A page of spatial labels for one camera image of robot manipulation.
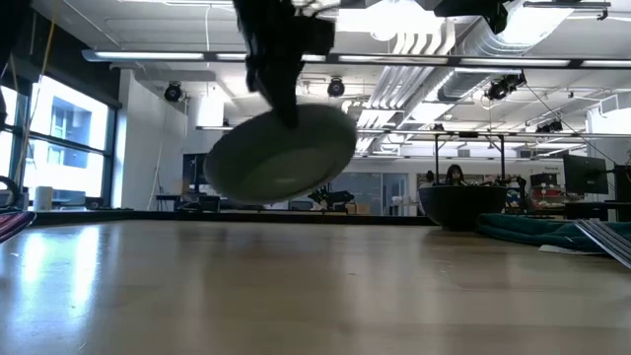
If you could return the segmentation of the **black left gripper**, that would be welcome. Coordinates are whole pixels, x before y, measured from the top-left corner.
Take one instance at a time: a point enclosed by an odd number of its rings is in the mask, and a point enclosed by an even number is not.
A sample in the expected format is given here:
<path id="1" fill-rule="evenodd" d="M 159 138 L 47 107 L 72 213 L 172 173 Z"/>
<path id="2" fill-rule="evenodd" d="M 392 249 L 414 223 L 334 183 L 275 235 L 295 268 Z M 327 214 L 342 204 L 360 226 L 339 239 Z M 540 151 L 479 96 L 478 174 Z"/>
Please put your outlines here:
<path id="1" fill-rule="evenodd" d="M 287 128 L 298 126 L 295 86 L 304 67 L 302 55 L 314 45 L 301 36 L 313 33 L 312 1 L 234 0 L 237 26 L 245 44 L 245 82 L 267 95 Z"/>

